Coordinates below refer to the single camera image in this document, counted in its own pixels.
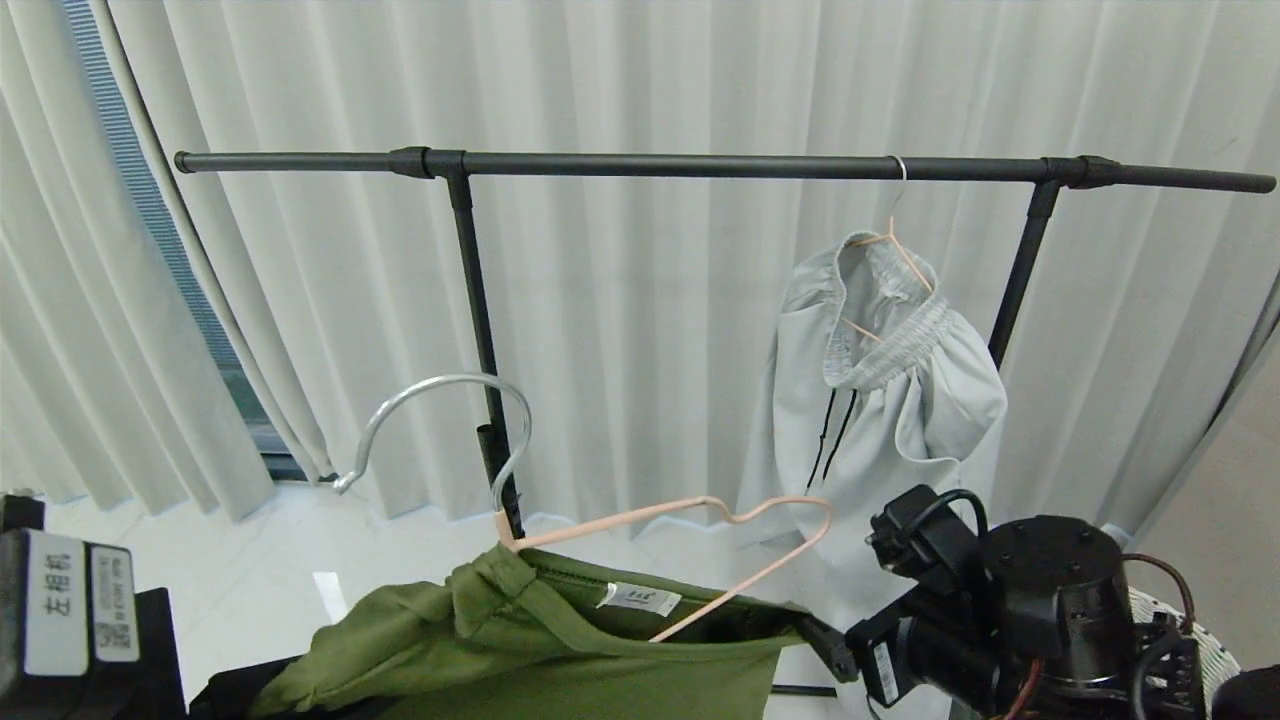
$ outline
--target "hanging clothing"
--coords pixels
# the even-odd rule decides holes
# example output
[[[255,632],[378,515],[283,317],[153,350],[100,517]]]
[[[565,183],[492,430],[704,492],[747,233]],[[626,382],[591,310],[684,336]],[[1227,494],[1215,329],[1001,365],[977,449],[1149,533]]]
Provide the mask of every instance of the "hanging clothing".
[[[444,585],[361,600],[276,676],[251,716],[403,697],[379,720],[758,719],[805,614],[735,597],[648,642],[719,591],[497,546]]]
[[[837,628],[870,618],[913,584],[881,569],[863,542],[872,515],[919,483],[988,500],[1007,409],[982,337],[904,254],[936,290],[933,269],[891,241],[854,245],[874,237],[852,234],[796,266],[737,500],[739,511],[777,495],[835,505],[827,538],[797,559],[808,568],[797,600]],[[808,537],[813,520],[772,512],[739,528],[739,542]],[[841,692],[859,693],[846,707],[865,712],[860,684]]]

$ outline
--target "curtain fold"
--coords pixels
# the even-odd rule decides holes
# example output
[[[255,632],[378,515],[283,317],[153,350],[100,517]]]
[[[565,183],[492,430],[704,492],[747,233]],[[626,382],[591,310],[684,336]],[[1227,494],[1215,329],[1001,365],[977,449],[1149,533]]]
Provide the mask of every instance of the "curtain fold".
[[[0,8],[0,486],[241,518],[270,478],[129,201],[61,13]]]
[[[1272,4],[100,3],[177,150],[1041,156],[1274,172]],[[476,369],[440,183],[180,176],[201,277],[303,466],[380,400]],[[526,512],[733,497],[791,266],[881,228],[896,183],[474,179],[500,373],[538,418]],[[911,183],[899,237],[989,332],[1028,188]],[[1280,269],[1274,197],[1107,188],[1057,205],[1006,360],[997,519],[1137,527],[1228,387]],[[1208,338],[1199,342],[1198,338]],[[479,389],[407,406],[388,514],[485,507]]]

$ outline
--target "white tile floor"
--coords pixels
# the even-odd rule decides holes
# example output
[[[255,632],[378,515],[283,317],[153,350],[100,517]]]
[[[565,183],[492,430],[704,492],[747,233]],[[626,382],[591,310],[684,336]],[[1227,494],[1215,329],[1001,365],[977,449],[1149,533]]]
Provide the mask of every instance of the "white tile floor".
[[[497,539],[488,516],[448,523],[425,509],[385,520],[357,493],[339,497],[323,488],[282,486],[271,502],[241,523],[202,515],[191,503],[147,518],[137,503],[101,512],[79,501],[50,506],[47,530],[127,547],[140,589],[169,588],[189,700],[214,673],[305,652],[311,634],[332,621],[320,588],[330,587],[334,577],[351,605],[384,584],[442,582]],[[539,516],[526,528],[535,534],[563,524]],[[728,587],[773,557],[760,547],[735,551],[727,533],[669,521],[634,541],[596,534],[554,551],[707,587]],[[796,582],[788,570],[782,568],[751,594],[786,600]],[[831,676],[801,646],[783,652],[777,682],[831,684]],[[851,715],[835,700],[773,697],[765,717]]]

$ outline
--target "clothes rack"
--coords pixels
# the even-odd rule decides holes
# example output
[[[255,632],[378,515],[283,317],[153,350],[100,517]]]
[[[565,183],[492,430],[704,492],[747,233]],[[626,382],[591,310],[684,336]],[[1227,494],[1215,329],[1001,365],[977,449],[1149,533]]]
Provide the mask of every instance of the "clothes rack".
[[[1014,255],[1009,281],[988,348],[998,368],[1009,347],[1018,310],[1030,282],[1044,228],[1064,188],[1089,190],[1115,184],[1180,187],[1230,192],[1267,193],[1275,190],[1271,176],[1229,173],[1188,168],[1124,165],[1107,158],[996,159],[996,158],[840,158],[840,156],[753,156],[753,155],[634,155],[634,154],[548,154],[548,152],[471,152],[410,146],[389,152],[177,152],[174,167],[183,173],[206,172],[383,172],[420,179],[443,178],[449,190],[458,250],[471,307],[480,369],[498,374],[489,304],[485,297],[476,238],[471,176],[575,176],[575,177],[671,177],[671,178],[774,178],[774,179],[876,179],[942,182],[1024,182],[1032,183],[1027,223]],[[509,456],[502,398],[486,388],[489,421],[476,428],[489,482]],[[512,534],[525,536],[520,516],[516,483],[508,482],[503,507],[511,519]],[[822,656],[840,682],[855,676],[847,665],[847,648],[838,630],[814,621],[803,634]],[[840,653],[841,657],[832,657]],[[774,685],[776,694],[835,697],[833,688]]]

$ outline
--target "hanger hook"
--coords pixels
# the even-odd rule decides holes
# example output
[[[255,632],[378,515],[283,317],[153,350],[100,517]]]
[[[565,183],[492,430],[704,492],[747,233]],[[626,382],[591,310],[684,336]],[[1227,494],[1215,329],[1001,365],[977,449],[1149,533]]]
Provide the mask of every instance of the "hanger hook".
[[[507,484],[507,480],[511,479],[516,461],[520,460],[520,456],[529,448],[529,438],[534,432],[534,413],[529,409],[529,398],[525,397],[525,393],[520,392],[520,388],[497,375],[484,373],[456,373],[452,375],[428,378],[388,397],[387,401],[378,407],[378,411],[374,413],[372,418],[369,419],[369,423],[365,425],[365,430],[360,433],[360,445],[356,447],[355,468],[342,478],[338,478],[338,482],[333,484],[333,489],[338,491],[338,495],[342,495],[347,492],[351,486],[361,478],[361,475],[365,474],[365,470],[369,469],[369,451],[374,446],[374,436],[378,434],[378,428],[381,427],[383,421],[387,420],[387,418],[394,413],[397,407],[403,405],[406,400],[413,397],[415,395],[456,383],[480,383],[503,392],[509,392],[516,397],[516,405],[520,406],[521,419],[524,420],[521,433],[516,438],[516,446],[511,452],[511,457],[508,457],[502,465],[502,469],[498,470],[498,477],[493,479],[493,509],[495,512],[502,510],[502,488]]]
[[[893,204],[888,206],[888,217],[892,218],[893,217],[893,210],[897,209],[897,201],[901,200],[902,199],[902,193],[906,192],[906,181],[908,181],[908,177],[906,177],[906,161],[904,161],[897,155],[890,155],[890,158],[892,158],[893,160],[896,160],[897,161],[897,167],[902,169],[902,179],[901,179],[901,182],[897,183],[897,195],[893,196]]]

